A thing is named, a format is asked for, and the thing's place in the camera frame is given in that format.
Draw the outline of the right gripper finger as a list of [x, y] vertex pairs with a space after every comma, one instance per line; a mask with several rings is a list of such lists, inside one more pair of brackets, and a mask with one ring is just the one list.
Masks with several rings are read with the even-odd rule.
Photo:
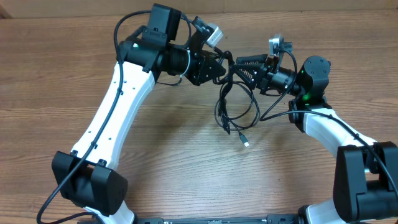
[[236, 59], [237, 64], [262, 64], [265, 63], [268, 58], [267, 54], [261, 54], [261, 55], [252, 55], [252, 56], [246, 56], [246, 57], [238, 57]]
[[262, 79], [266, 75], [267, 67], [263, 63], [235, 64], [233, 72], [252, 90], [262, 89]]

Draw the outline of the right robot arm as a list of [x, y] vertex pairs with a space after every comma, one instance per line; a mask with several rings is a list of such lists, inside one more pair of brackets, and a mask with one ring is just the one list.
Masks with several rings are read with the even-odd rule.
[[366, 223], [397, 216], [397, 145], [377, 142], [338, 117], [324, 96], [331, 63], [319, 56], [301, 69], [280, 67], [278, 56], [237, 58], [233, 69], [249, 88], [262, 94], [276, 90], [290, 94], [291, 123], [317, 139], [336, 159], [333, 196], [304, 205], [285, 223]]

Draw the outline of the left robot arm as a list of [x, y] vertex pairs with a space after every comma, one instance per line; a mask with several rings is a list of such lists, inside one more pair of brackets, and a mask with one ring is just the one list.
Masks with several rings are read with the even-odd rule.
[[83, 208], [94, 223], [133, 223], [125, 203], [127, 180], [117, 167], [125, 138], [141, 104], [161, 73], [194, 85], [223, 76], [217, 43], [221, 29], [199, 17], [154, 4], [149, 21], [124, 41], [115, 41], [111, 84], [92, 122], [69, 153], [57, 152], [52, 170], [56, 194]]

